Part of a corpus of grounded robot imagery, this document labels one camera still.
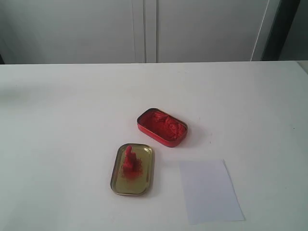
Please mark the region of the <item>white cabinet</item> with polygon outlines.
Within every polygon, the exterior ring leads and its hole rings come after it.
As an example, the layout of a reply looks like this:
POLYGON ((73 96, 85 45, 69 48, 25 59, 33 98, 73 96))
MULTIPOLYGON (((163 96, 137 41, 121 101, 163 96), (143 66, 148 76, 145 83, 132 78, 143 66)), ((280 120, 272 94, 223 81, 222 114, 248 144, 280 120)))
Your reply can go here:
POLYGON ((277 0, 3 0, 7 64, 259 61, 277 0))

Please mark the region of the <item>white paper sheet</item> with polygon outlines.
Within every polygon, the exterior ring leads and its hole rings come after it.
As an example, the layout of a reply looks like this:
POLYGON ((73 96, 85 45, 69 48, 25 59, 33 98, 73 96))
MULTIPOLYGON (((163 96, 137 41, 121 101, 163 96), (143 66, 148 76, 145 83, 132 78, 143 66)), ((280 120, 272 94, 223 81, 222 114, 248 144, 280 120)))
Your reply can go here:
POLYGON ((233 183, 221 159, 179 162, 188 221, 244 221, 233 183))

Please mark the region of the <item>gold tin lid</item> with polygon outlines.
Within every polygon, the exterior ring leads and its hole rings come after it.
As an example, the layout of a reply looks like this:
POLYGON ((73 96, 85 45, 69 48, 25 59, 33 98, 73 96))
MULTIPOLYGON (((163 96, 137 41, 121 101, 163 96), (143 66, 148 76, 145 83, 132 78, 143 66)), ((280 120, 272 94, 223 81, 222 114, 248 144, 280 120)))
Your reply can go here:
POLYGON ((110 187, 119 195, 139 196, 145 194, 152 185, 154 176, 154 150, 146 144, 127 143, 117 151, 111 176, 110 187), (134 172, 124 172, 125 150, 132 146, 137 165, 134 172))

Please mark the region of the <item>red ink paste tin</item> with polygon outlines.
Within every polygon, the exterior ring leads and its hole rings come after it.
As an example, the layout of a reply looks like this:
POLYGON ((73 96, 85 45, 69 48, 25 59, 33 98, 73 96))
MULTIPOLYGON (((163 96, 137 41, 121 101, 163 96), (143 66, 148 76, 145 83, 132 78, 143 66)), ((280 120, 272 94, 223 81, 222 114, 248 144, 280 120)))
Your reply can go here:
POLYGON ((183 121, 157 108, 150 108, 137 118, 138 129, 166 147, 178 146, 188 133, 183 121))

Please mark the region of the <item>red stamp block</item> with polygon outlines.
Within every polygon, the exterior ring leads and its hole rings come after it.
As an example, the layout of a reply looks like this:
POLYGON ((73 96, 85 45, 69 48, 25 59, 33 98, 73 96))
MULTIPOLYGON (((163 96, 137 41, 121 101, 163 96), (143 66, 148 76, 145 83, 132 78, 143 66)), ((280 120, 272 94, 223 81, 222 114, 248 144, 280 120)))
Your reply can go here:
POLYGON ((128 146, 125 150, 125 161, 123 163, 123 171, 134 172, 137 165, 136 154, 132 151, 132 146, 128 146))

